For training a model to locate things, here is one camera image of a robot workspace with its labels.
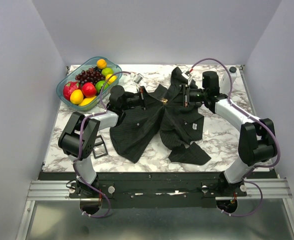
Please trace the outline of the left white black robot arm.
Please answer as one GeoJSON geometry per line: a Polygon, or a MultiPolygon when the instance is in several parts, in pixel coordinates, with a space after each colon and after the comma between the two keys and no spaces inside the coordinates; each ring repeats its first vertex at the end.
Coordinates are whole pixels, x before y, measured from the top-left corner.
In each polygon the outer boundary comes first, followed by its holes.
{"type": "Polygon", "coordinates": [[[121,85],[111,88],[107,109],[103,112],[85,116],[73,112],[61,136],[58,146],[73,162],[76,178],[81,182],[80,191],[88,198],[94,197],[98,185],[94,182],[97,173],[90,158],[98,131],[120,125],[126,110],[147,107],[147,91],[139,86],[136,93],[125,91],[121,85]]]}

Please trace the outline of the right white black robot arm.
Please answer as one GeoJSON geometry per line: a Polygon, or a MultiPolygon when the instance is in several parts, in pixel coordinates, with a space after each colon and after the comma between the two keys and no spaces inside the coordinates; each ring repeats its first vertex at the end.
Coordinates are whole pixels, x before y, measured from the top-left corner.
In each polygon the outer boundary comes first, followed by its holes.
{"type": "Polygon", "coordinates": [[[183,80],[184,107],[190,102],[201,102],[239,131],[238,157],[223,171],[222,180],[217,183],[217,191],[221,195],[228,196],[234,192],[235,184],[242,182],[254,169],[262,167],[262,162],[276,158],[270,166],[278,164],[281,151],[274,123],[248,113],[232,101],[233,73],[226,70],[220,80],[215,71],[206,71],[202,74],[201,89],[193,88],[191,71],[183,71],[179,77],[183,80]]]}

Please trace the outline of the black pinstriped shirt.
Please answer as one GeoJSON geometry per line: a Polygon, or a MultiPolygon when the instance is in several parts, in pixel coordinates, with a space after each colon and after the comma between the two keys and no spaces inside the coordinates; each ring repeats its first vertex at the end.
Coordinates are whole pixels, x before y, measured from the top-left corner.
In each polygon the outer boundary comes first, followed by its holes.
{"type": "Polygon", "coordinates": [[[140,106],[125,111],[120,125],[111,127],[110,139],[116,152],[137,163],[156,133],[171,152],[174,163],[204,165],[211,157],[196,143],[203,138],[204,116],[198,112],[198,102],[183,107],[182,70],[176,67],[170,76],[170,86],[161,84],[147,92],[147,108],[140,106]]]}

